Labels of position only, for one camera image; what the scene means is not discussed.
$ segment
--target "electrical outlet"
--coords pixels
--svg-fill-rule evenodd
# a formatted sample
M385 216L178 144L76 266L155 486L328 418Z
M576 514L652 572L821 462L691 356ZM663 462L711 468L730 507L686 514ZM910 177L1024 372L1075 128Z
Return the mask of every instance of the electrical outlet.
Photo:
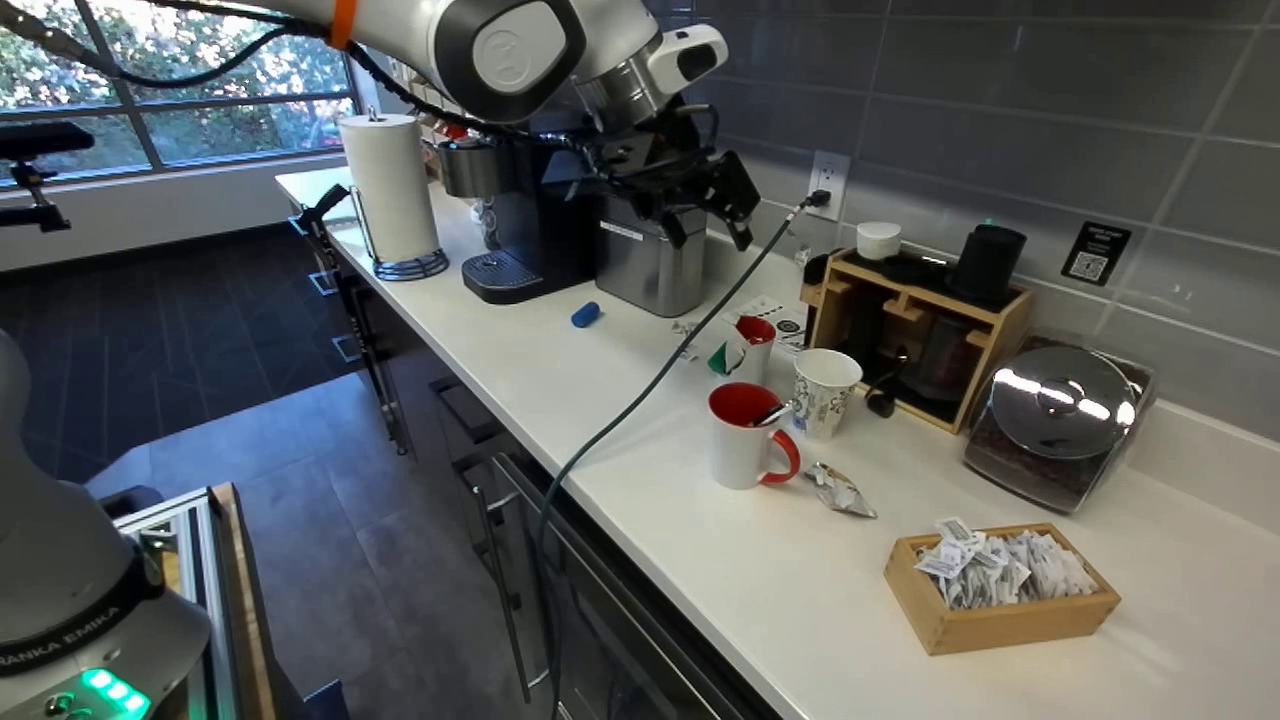
M848 179L848 155L840 152L812 152L808 191L833 191L826 210L812 210L814 216L840 220Z

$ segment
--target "wooden tray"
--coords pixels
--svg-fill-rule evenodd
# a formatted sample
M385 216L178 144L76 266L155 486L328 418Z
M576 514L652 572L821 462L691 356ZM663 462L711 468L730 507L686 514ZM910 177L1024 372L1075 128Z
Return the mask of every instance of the wooden tray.
M1062 532L1056 532L1051 523L1004 523L984 532L1018 536L1024 529L1043 532L1060 548L1075 554L1062 541ZM917 569L917 560L935 545L941 545L935 532L902 536L890 545L884 563L884 580L902 605L926 657L1004 649L1004 645L1041 645L1060 635L1092 635L1120 605L1116 589L1075 554L1087 576L1095 580L1092 595L1033 600L1033 605L1008 605L1008 608L947 608L931 576Z

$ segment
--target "power cord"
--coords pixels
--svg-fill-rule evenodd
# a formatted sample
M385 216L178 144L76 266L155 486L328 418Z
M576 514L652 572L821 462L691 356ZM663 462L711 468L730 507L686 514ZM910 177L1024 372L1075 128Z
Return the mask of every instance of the power cord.
M192 9L192 14L207 14L207 17L244 17L244 22L258 22L258 23L281 23L295 37L316 37L325 40L325 30L319 23L299 23L299 22L282 22L282 17L270 17L270 14L247 14L247 9L227 9L227 4L194 4L194 0L152 0L158 9ZM419 100L416 93L408 93L391 71L385 71L370 51L365 44L347 44L344 49L377 85L385 85L395 100L402 100L408 108L416 112L426 112L445 124L464 124L464 128L476 128L476 131L489 131L489 136L521 136L511 128L498 128L498 124L483 124L476 116L458 116L458 112L446 112L438 103L426 103Z
M233 68L241 68L247 56L255 56L258 49L267 49L270 40L293 37L293 30L270 30L264 37L255 37L251 44L244 44L233 61L207 68L207 71L192 71L192 75L135 75L129 68L114 66L114 75L135 85L135 88L194 88L207 82L227 75Z
M808 191L784 220L780 227L763 241L761 257L729 284L729 291L702 312L702 319L691 325L691 331L677 345L677 352L659 366L659 372L637 393L637 402L616 413L592 439L585 439L567 465L551 475L546 491L545 491L545 516L538 516L538 541L551 516L551 502L563 489L563 475L604 439L610 436L652 393L655 386L681 366L681 356L691 347L691 339L729 307L729 302L757 278L757 270L766 261L766 252L786 237L793 220L802 210L825 210L833 200L833 191Z
M766 237L766 245L761 250L761 257L729 284L729 291L702 312L702 319L696 319L686 327L686 336L677 345L677 352L663 360L663 370L637 393L637 402L616 413L592 439L585 439L567 465L551 475L551 486L545 489L545 507L538 507L538 521L534 521L534 563L531 563L531 580L538 589L538 595L546 600L546 569L545 569L545 554L546 554L546 529L551 529L551 502L558 495L567 474L604 439L610 436L652 393L655 386L681 366L681 356L691 347L691 339L729 307L729 302L757 278L757 270L766 261L766 252L786 237L793 220L802 214L802 210L825 210L833 200L833 191L808 191L784 220L780 227ZM555 649L555 633L546 628L546 679L551 679L551 720L558 720L558 649Z

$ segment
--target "floor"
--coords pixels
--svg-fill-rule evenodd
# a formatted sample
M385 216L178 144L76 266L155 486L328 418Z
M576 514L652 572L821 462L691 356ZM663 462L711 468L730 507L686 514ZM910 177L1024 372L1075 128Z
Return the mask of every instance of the floor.
M451 434L432 393L411 421L438 454L395 456L365 375L138 445L92 489L237 486L277 653L309 697L344 679L357 720L521 720L490 580L438 502Z
M293 227L255 227L0 278L0 327L32 366L32 456L87 479L119 454L347 366Z

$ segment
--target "robotic arm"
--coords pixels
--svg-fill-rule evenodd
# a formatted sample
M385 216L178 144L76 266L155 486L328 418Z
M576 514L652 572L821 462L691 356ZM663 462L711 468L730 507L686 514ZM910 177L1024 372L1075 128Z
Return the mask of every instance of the robotic arm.
M567 82L606 128L652 121L729 61L717 30L659 33L641 0L251 0L370 44L464 112L515 124Z
M757 185L730 152L708 150L681 93L729 61L717 30L659 33L641 0L251 0L370 44L451 96L468 116L521 124L563 85L585 100L585 150L616 195L668 227L681 210L753 241Z

